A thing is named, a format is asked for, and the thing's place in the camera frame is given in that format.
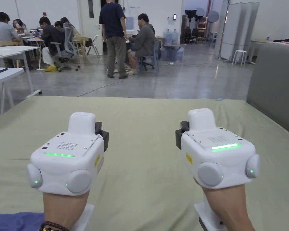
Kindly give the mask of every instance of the doorway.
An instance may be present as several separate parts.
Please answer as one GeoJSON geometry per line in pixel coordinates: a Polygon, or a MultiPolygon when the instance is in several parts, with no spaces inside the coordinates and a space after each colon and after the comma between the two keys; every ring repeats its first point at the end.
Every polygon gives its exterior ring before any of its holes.
{"type": "Polygon", "coordinates": [[[94,43],[99,54],[103,53],[103,35],[102,25],[99,24],[99,13],[101,12],[101,2],[94,0],[78,0],[81,19],[82,36],[89,37],[92,40],[96,35],[94,43]]]}

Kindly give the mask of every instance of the man sitting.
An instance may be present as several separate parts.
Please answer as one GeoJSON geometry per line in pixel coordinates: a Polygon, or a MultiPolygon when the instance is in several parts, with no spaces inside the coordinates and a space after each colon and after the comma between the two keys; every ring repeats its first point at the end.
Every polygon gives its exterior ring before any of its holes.
{"type": "Polygon", "coordinates": [[[128,37],[128,39],[134,43],[131,49],[128,51],[129,63],[131,70],[128,75],[134,75],[137,68],[138,57],[153,56],[154,44],[156,42],[154,28],[148,23],[149,18],[146,14],[138,16],[139,34],[136,38],[128,37]]]}
{"type": "Polygon", "coordinates": [[[55,22],[55,23],[54,23],[54,26],[55,26],[55,28],[57,28],[59,31],[64,32],[63,23],[62,23],[61,21],[55,22]]]}
{"type": "Polygon", "coordinates": [[[8,24],[9,21],[9,16],[4,12],[0,12],[0,41],[20,42],[15,28],[8,24]]]}
{"type": "Polygon", "coordinates": [[[45,69],[45,72],[55,72],[57,70],[54,65],[53,56],[58,53],[57,47],[55,44],[51,44],[52,42],[59,42],[59,48],[61,51],[65,50],[64,48],[64,40],[65,34],[63,31],[59,31],[53,25],[50,24],[50,20],[47,17],[41,17],[40,26],[43,28],[43,34],[41,39],[45,41],[46,47],[43,48],[43,61],[48,64],[49,67],[45,69]]]}

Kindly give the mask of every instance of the cable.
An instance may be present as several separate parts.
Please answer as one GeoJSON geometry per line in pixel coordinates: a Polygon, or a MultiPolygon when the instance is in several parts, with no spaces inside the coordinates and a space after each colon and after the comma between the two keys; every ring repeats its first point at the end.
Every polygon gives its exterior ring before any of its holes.
{"type": "Polygon", "coordinates": [[[81,96],[83,96],[83,95],[85,95],[85,94],[89,94],[89,93],[91,93],[91,92],[93,92],[93,91],[96,91],[96,90],[98,90],[98,89],[101,89],[101,88],[104,88],[104,87],[107,87],[107,86],[110,86],[110,85],[113,85],[113,84],[117,84],[117,83],[119,83],[119,82],[113,82],[112,84],[108,84],[108,85],[105,85],[105,86],[103,86],[103,87],[96,88],[96,89],[91,90],[91,91],[89,91],[89,92],[87,92],[87,93],[83,93],[83,94],[81,94],[81,95],[78,95],[77,97],[81,97],[81,96]]]}

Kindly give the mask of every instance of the gray jacket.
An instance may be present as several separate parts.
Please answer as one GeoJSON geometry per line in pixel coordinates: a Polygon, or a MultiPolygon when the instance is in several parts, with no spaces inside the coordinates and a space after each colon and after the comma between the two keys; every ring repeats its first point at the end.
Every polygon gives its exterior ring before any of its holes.
{"type": "Polygon", "coordinates": [[[136,52],[136,57],[151,56],[154,54],[154,44],[156,42],[153,27],[151,28],[148,23],[140,28],[139,34],[136,38],[130,38],[134,43],[131,50],[136,52]]]}

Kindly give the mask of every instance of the black clip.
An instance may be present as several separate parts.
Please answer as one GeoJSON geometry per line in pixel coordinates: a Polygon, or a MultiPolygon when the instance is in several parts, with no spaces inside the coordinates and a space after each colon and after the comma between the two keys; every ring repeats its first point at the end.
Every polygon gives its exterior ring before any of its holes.
{"type": "Polygon", "coordinates": [[[181,122],[181,129],[176,130],[176,146],[182,150],[181,148],[181,137],[182,134],[186,131],[190,130],[190,122],[189,121],[182,121],[181,122]]]}
{"type": "Polygon", "coordinates": [[[95,134],[100,134],[104,140],[104,152],[108,149],[108,142],[109,142],[109,132],[103,131],[103,124],[102,122],[95,123],[95,134]]]}

